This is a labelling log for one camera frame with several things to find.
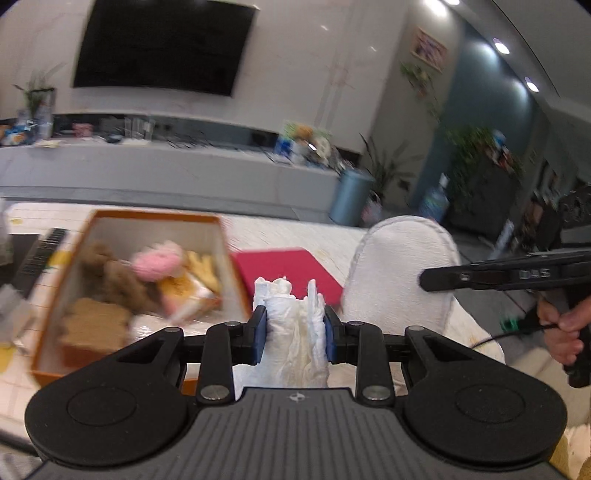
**black cable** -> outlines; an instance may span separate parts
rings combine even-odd
[[[494,342],[495,340],[500,340],[501,338],[513,337],[513,336],[517,336],[517,335],[531,335],[532,333],[535,333],[535,332],[540,332],[542,330],[550,330],[553,328],[558,328],[558,325],[555,325],[555,324],[553,324],[553,325],[538,325],[535,328],[529,328],[529,329],[524,329],[524,330],[515,330],[514,332],[501,333],[500,335],[495,335],[493,337],[487,338],[486,340],[475,343],[470,348],[477,348],[477,347],[480,347],[486,343]]]

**white tissue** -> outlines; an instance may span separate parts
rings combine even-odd
[[[316,281],[308,283],[308,296],[291,295],[284,278],[255,281],[253,308],[267,308],[267,340],[261,363],[234,367],[236,397],[244,387],[326,388],[328,361],[324,333],[324,298]]]

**blue trash can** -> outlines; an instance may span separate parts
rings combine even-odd
[[[358,226],[374,182],[375,179],[365,170],[345,170],[330,208],[330,219],[338,225]]]

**orange box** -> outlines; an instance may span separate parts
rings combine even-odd
[[[43,331],[31,366],[31,374],[40,386],[44,387],[74,371],[63,361],[63,351],[58,342],[60,322],[67,307],[85,296],[80,252],[95,240],[105,241],[115,256],[123,260],[128,260],[144,247],[166,240],[176,242],[186,250],[212,255],[222,284],[222,319],[245,322],[250,318],[251,301],[232,261],[219,217],[194,213],[96,210],[82,232],[43,320]],[[194,393],[198,372],[198,365],[188,367],[183,393]]]

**black tv screen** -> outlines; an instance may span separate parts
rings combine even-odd
[[[256,9],[209,0],[96,0],[74,87],[231,95]]]

